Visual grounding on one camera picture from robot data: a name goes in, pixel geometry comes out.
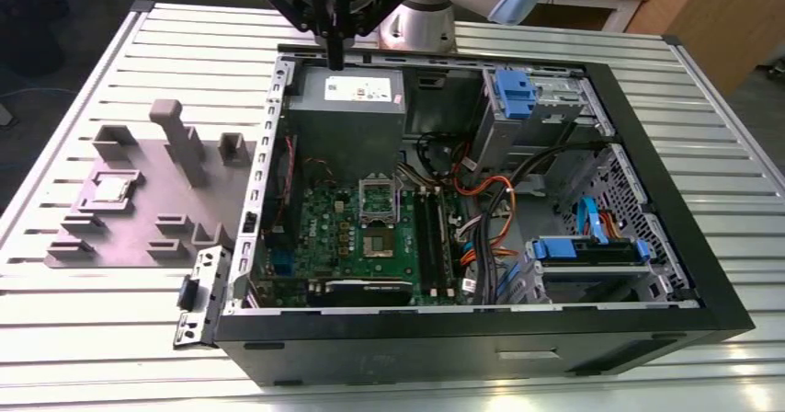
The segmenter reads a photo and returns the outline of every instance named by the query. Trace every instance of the power supply label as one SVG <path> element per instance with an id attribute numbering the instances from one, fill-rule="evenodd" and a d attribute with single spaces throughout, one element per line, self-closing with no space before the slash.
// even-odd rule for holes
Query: power supply label
<path id="1" fill-rule="evenodd" d="M 331 76 L 325 80 L 324 98 L 328 101 L 392 102 L 391 78 Z"/>

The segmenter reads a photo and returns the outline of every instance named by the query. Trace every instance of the motherboard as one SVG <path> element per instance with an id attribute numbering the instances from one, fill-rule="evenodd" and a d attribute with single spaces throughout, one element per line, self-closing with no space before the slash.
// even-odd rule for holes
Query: motherboard
<path id="1" fill-rule="evenodd" d="M 371 177 L 356 188 L 317 186 L 303 193 L 295 249 L 268 250 L 257 298 L 264 305 L 460 303 L 451 251 L 456 198 L 403 189 Z"/>

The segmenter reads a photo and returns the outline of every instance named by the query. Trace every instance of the metal table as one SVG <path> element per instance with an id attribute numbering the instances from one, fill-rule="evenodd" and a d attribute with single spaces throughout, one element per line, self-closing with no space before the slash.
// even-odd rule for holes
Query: metal table
<path id="1" fill-rule="evenodd" d="M 785 407 L 785 181 L 684 49 L 658 37 L 457 25 L 460 52 L 612 67 L 752 312 L 757 329 L 730 342 L 682 350 L 617 377 L 260 390 L 220 350 L 171 350 L 188 269 L 45 267 L 45 247 L 91 171 L 99 127 L 123 123 L 135 135 L 163 138 L 147 111 L 155 98 L 172 97 L 204 140 L 221 132 L 255 137 L 276 46 L 311 41 L 272 11 L 155 5 L 129 13 L 0 219 L 0 405 Z M 376 37 L 359 45 L 375 46 Z M 172 399 L 192 401 L 164 401 Z"/>

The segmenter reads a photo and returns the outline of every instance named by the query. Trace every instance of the expansion slot bracket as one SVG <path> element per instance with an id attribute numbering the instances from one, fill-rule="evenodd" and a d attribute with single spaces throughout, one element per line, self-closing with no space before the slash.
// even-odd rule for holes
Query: expansion slot bracket
<path id="1" fill-rule="evenodd" d="M 175 349 L 208 347 L 219 324 L 232 254 L 223 246 L 199 251 L 192 274 L 183 279 L 177 307 L 184 311 L 177 322 Z"/>

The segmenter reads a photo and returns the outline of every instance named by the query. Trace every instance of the wooden cabinet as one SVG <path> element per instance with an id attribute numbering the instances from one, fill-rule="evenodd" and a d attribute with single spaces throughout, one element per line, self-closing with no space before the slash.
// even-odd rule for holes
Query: wooden cabinet
<path id="1" fill-rule="evenodd" d="M 676 35 L 728 95 L 785 39 L 785 0 L 649 0 L 626 31 Z"/>

